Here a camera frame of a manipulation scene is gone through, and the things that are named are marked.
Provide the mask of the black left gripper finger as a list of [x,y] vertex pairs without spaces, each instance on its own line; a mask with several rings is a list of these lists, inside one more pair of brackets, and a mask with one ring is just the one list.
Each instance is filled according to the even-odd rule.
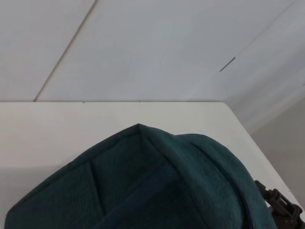
[[304,229],[305,222],[300,215],[303,212],[300,206],[290,202],[277,189],[269,189],[254,181],[263,199],[270,205],[269,210],[278,229]]

